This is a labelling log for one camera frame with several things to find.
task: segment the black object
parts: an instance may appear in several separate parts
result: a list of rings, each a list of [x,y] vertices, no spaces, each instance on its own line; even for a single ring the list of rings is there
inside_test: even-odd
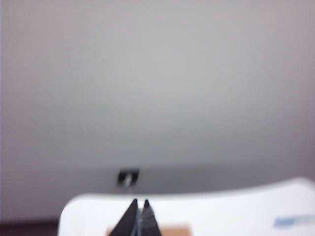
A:
[[[153,209],[147,199],[141,212],[141,236],[161,236]]]
[[[129,187],[136,184],[139,177],[139,169],[121,169],[118,174],[117,185]]]
[[[136,223],[138,201],[134,199],[109,236],[130,236]]]

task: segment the white surface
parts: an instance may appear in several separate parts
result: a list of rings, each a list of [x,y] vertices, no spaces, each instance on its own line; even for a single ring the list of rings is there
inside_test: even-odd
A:
[[[315,224],[273,227],[275,218],[315,214],[315,183],[296,178],[222,193],[119,196],[84,194],[60,218],[59,236],[104,236],[133,198],[148,198],[160,226],[189,224],[194,236],[314,236]]]

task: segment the wall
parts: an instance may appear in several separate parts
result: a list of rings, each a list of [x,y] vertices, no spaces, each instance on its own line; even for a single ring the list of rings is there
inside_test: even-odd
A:
[[[120,167],[143,169],[138,192],[315,178],[314,13],[313,0],[2,0],[1,219],[120,192]]]

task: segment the cardboard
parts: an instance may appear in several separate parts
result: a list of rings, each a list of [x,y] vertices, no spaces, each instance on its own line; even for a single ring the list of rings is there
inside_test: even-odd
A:
[[[162,236],[192,236],[188,226],[161,227]],[[108,229],[106,235],[109,236],[112,229]]]

